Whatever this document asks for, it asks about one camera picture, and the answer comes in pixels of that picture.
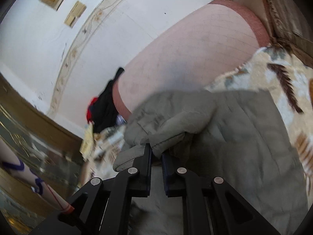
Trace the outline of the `white patterned sleeve forearm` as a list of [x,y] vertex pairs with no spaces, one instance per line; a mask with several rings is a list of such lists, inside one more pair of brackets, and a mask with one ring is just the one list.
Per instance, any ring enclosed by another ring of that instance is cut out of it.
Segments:
[[74,207],[56,193],[47,183],[33,173],[1,139],[1,168],[12,177],[27,183],[44,201],[64,214],[70,214]]

